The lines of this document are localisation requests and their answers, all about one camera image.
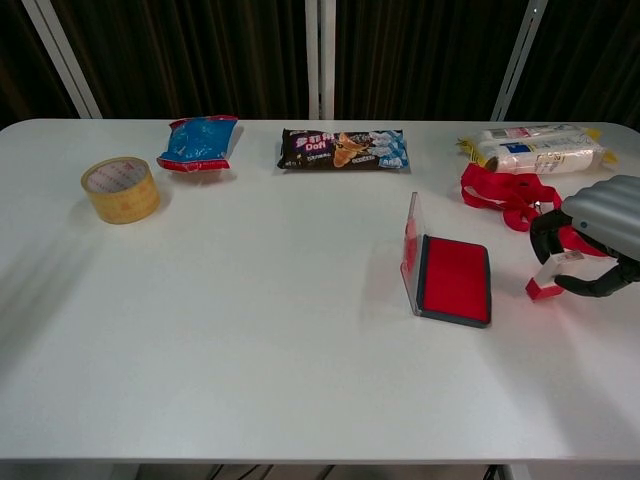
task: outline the white packaged item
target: white packaged item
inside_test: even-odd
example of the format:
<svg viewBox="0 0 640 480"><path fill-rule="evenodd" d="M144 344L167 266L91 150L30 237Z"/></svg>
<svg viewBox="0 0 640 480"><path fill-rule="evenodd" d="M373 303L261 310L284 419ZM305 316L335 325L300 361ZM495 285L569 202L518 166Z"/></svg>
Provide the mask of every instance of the white packaged item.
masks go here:
<svg viewBox="0 0 640 480"><path fill-rule="evenodd" d="M593 139L598 134L568 124L540 125L484 130L459 145L472 162L492 172L568 173L616 162Z"/></svg>

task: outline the packing tape roll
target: packing tape roll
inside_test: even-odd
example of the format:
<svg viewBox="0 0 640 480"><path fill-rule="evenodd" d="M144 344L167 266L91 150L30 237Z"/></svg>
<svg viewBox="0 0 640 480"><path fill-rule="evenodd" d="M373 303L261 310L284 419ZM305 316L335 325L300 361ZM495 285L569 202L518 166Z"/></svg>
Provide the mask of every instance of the packing tape roll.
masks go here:
<svg viewBox="0 0 640 480"><path fill-rule="evenodd" d="M139 158L100 162L84 172L81 183L98 216L107 223L138 221L160 203L149 164Z"/></svg>

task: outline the snack bag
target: snack bag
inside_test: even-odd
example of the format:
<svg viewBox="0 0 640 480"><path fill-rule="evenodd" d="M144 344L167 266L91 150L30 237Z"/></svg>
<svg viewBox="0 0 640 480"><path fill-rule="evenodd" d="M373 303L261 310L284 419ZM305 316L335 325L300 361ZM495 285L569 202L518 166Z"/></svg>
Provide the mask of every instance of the snack bag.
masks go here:
<svg viewBox="0 0 640 480"><path fill-rule="evenodd" d="M615 155L598 144L593 129L539 125L484 130L459 145L471 161L499 173L567 173L600 163L615 163Z"/></svg>
<svg viewBox="0 0 640 480"><path fill-rule="evenodd" d="M169 146L158 157L158 165L187 173L229 168L225 156L237 121L236 117L216 115L183 118L169 124Z"/></svg>
<svg viewBox="0 0 640 480"><path fill-rule="evenodd" d="M401 130L327 133L283 130L278 167L379 170L409 166Z"/></svg>

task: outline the red lanyard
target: red lanyard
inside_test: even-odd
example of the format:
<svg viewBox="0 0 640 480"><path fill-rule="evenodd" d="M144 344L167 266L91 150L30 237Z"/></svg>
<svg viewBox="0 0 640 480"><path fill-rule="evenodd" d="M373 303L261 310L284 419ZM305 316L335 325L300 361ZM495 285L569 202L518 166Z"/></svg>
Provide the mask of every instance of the red lanyard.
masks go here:
<svg viewBox="0 0 640 480"><path fill-rule="evenodd" d="M502 210L504 223L519 232L528 232L533 219L540 215L532 206L535 202L552 203L553 208L562 205L555 188L542 185L534 173L492 173L470 163L462 174L460 185L464 203L475 208ZM562 227L558 231L558 238L569 250L580 250L597 257L606 256L588 245L570 226Z"/></svg>

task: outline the blue snack bag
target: blue snack bag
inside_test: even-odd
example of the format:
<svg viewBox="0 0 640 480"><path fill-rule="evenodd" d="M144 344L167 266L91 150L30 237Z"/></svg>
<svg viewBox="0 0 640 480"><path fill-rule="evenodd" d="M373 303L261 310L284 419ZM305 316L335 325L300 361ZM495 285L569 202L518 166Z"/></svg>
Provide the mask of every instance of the blue snack bag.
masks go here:
<svg viewBox="0 0 640 480"><path fill-rule="evenodd" d="M169 146L158 157L158 165L187 173L230 168L225 156L237 121L236 117L216 115L184 118L169 124Z"/></svg>

